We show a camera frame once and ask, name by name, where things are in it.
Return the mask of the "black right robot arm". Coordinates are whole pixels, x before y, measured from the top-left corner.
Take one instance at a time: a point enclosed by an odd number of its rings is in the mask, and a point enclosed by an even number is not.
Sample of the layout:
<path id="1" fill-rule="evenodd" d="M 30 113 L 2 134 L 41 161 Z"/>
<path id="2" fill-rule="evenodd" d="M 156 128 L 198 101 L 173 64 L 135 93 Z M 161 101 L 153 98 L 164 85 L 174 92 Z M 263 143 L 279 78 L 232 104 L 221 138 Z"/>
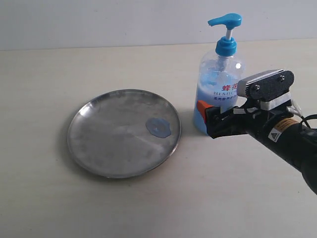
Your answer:
<path id="1" fill-rule="evenodd" d="M 293 119 L 284 103 L 273 110 L 260 109 L 255 100 L 221 112 L 220 107 L 199 100 L 196 104 L 208 136 L 213 139 L 248 134 L 301 172 L 304 181 L 317 191 L 317 130 L 307 126 L 316 115 Z"/>

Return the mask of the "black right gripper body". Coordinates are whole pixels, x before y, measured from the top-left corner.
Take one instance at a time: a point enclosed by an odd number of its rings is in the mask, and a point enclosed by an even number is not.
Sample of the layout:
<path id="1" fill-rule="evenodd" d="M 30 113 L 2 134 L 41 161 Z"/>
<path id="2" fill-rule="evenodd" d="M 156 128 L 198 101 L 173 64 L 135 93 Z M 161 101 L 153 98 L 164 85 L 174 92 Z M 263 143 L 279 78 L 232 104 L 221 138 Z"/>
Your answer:
<path id="1" fill-rule="evenodd" d="M 242 134 L 258 138 L 274 123 L 292 117 L 292 113 L 287 110 L 289 106 L 291 100 L 270 111 L 264 111 L 258 102 L 250 99 L 242 106 L 234 106 L 223 113 L 220 107 L 213 106 L 206 110 L 206 131 L 213 139 Z"/>

